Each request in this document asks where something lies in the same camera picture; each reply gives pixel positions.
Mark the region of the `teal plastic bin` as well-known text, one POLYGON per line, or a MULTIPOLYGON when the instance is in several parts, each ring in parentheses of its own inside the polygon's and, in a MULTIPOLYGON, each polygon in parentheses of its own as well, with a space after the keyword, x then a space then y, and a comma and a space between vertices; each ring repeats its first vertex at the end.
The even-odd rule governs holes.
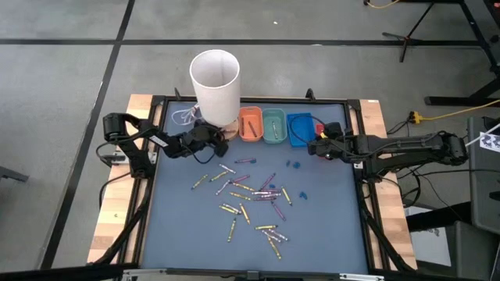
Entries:
POLYGON ((267 144, 282 143, 288 136, 285 112, 280 108, 266 108, 262 111, 263 139, 267 144), (273 135, 272 122, 276 123, 278 139, 273 135))

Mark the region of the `dark grey bin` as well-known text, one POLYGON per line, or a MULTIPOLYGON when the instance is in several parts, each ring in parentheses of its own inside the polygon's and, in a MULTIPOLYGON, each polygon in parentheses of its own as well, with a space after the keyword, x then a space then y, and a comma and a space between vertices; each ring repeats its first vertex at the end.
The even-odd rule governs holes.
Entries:
POLYGON ((452 228, 455 275, 464 279, 500 281, 500 202, 486 208, 471 202, 406 212, 409 231, 452 228))

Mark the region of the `black tripod stand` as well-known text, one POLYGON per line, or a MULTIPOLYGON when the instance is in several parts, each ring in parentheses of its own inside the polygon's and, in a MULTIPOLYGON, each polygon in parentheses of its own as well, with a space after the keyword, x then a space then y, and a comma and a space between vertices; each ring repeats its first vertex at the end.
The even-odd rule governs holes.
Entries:
POLYGON ((487 43, 485 36, 482 34, 477 21, 474 19, 470 9, 465 3, 465 0, 391 0, 388 4, 381 6, 382 9, 388 8, 391 5, 398 4, 399 2, 407 2, 407 3, 428 3, 428 7, 423 12, 422 16, 417 20, 415 25, 412 27, 410 32, 405 36, 391 34, 387 32, 383 32, 382 35, 385 37, 392 37, 400 42, 402 42, 402 52, 399 56, 399 62, 404 62, 406 51, 409 46, 438 46, 438 47, 480 47, 484 54, 487 56, 487 60, 492 66, 497 66, 497 60, 493 55, 490 45, 487 43), (475 37, 472 41, 454 41, 454 40, 421 40, 413 38, 413 33, 419 27, 419 25, 423 22, 427 14, 430 10, 436 5, 458 5, 462 10, 463 15, 466 18, 466 22, 468 23, 470 29, 473 31, 473 35, 475 37))

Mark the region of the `black aluminium table frame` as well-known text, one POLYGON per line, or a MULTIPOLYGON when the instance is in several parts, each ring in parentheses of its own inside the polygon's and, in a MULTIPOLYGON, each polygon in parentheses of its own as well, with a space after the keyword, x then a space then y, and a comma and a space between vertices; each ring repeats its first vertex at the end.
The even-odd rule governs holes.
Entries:
POLYGON ((293 148, 288 141, 267 144, 263 140, 229 142, 227 153, 217 157, 209 148, 195 156, 172 159, 160 155, 156 166, 146 221, 141 227, 143 241, 138 264, 141 269, 166 269, 175 275, 236 276, 258 273, 260 276, 320 278, 340 273, 365 275, 373 265, 366 231, 359 211, 359 193, 354 167, 340 160, 328 161, 311 156, 307 150, 293 148), (256 158, 256 163, 234 163, 256 158), (293 164, 299 162, 299 169, 293 164), (209 182, 226 171, 235 170, 209 182), (235 192, 250 197, 252 191, 230 183, 223 192, 215 192, 227 180, 250 175, 240 182, 256 191, 276 173, 270 184, 285 187, 290 206, 281 193, 273 200, 286 221, 273 209, 271 201, 247 201, 233 197, 235 192), (192 185, 208 174, 194 190, 192 185), (308 200, 300 197, 304 192, 308 200), (242 203, 251 220, 219 208, 222 203, 239 208, 242 203), (230 243, 227 236, 231 221, 237 219, 230 243), (284 234, 277 246, 278 260, 267 236, 256 226, 278 225, 284 234))

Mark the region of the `blue slotted plastic basket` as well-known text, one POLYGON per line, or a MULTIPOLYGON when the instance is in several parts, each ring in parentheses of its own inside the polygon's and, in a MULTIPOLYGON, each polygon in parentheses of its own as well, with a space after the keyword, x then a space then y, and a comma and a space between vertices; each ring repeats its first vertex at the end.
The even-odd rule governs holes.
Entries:
POLYGON ((315 138, 311 114, 309 112, 289 113, 286 117, 291 146, 293 148, 306 147, 307 143, 315 138))

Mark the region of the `wooden table side board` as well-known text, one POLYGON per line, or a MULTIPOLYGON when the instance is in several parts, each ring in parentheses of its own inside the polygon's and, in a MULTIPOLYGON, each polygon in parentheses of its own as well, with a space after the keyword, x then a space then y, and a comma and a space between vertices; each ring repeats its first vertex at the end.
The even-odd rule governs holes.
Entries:
MULTIPOLYGON (((365 134, 387 137, 380 102, 378 100, 360 100, 359 103, 361 117, 357 121, 358 124, 363 123, 362 128, 365 134)), ((384 235, 405 263, 411 268, 417 269, 401 192, 396 183, 396 175, 387 173, 384 180, 375 184, 381 225, 384 235)))
MULTIPOLYGON (((150 119, 155 125, 163 120, 164 100, 152 94, 132 94, 127 113, 140 119, 150 119)), ((95 262, 119 237, 130 221, 145 195, 147 180, 136 180, 130 175, 128 164, 113 165, 109 183, 102 194, 102 205, 98 214, 87 262, 95 262)))

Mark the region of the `black T-shaped stand base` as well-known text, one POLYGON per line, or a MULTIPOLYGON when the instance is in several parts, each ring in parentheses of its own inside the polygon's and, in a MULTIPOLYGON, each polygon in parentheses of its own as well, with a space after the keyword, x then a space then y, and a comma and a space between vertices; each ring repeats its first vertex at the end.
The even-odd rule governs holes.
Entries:
POLYGON ((491 67, 490 71, 495 75, 493 80, 485 84, 482 88, 477 90, 466 97, 442 97, 442 96, 427 96, 424 98, 426 105, 435 106, 462 106, 474 107, 486 105, 487 107, 500 107, 500 98, 492 98, 491 96, 500 91, 500 66, 493 55, 490 45, 487 43, 484 35, 482 34, 477 21, 474 19, 473 14, 468 8, 465 0, 453 0, 454 4, 458 4, 466 17, 466 20, 473 31, 477 43, 487 57, 491 67))

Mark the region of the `silver aluminium bar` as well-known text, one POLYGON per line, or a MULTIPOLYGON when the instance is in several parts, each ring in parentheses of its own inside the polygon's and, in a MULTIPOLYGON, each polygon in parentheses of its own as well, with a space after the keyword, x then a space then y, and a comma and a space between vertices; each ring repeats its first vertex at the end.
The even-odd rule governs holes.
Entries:
POLYGON ((385 281, 385 278, 383 276, 360 275, 351 273, 340 273, 339 279, 347 281, 385 281))
POLYGON ((123 271, 124 276, 144 276, 144 275, 166 275, 166 269, 127 269, 123 271))

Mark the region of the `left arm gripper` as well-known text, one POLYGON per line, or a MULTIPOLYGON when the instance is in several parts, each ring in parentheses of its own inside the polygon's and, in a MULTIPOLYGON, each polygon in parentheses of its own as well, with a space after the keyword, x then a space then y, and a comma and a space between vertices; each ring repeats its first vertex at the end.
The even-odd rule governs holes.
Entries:
POLYGON ((209 125, 195 126, 183 136, 182 145, 192 154, 210 147, 216 156, 224 156, 228 150, 225 135, 209 125))

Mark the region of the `grey cabinet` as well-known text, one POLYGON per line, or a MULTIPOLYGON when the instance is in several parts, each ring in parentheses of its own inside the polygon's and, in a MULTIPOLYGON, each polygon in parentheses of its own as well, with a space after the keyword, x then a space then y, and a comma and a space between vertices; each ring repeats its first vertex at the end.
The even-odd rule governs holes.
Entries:
MULTIPOLYGON (((480 133, 500 136, 500 119, 470 117, 467 126, 470 141, 480 133)), ((500 153, 481 148, 479 140, 468 146, 472 223, 500 235, 500 153)))

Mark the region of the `paper with printed marker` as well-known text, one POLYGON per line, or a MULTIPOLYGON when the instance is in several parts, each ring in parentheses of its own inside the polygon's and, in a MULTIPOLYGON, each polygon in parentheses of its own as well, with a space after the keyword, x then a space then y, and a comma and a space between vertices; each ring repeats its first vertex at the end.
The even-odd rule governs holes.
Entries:
POLYGON ((500 153, 500 136, 489 134, 489 133, 480 133, 480 147, 489 151, 494 151, 500 153))

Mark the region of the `orange plastic bin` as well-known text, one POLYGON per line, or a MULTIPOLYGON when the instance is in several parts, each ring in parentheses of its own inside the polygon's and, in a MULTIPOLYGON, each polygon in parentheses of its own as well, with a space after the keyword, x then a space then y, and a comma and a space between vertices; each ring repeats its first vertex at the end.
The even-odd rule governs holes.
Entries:
POLYGON ((243 141, 256 142, 263 137, 263 111, 257 106, 241 107, 239 111, 239 135, 243 141), (241 135, 241 117, 245 119, 245 135, 241 135), (257 137, 254 137, 248 125, 248 121, 255 127, 257 137))

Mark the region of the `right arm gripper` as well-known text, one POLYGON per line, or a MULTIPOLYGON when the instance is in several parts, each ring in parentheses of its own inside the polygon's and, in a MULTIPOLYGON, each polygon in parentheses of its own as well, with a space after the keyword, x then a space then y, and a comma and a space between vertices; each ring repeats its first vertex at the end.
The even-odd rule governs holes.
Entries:
POLYGON ((307 144, 310 155, 316 155, 329 160, 336 158, 341 160, 347 159, 348 154, 345 150, 344 133, 340 123, 326 123, 323 126, 318 141, 311 140, 307 144))

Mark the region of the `grey metal foot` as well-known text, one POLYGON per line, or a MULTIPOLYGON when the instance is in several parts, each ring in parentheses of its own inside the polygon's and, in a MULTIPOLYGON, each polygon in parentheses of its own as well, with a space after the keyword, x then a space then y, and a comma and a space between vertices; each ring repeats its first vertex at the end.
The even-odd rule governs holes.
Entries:
POLYGON ((29 179, 29 176, 23 175, 22 173, 18 173, 17 171, 0 166, 0 180, 1 179, 11 179, 25 183, 29 179))

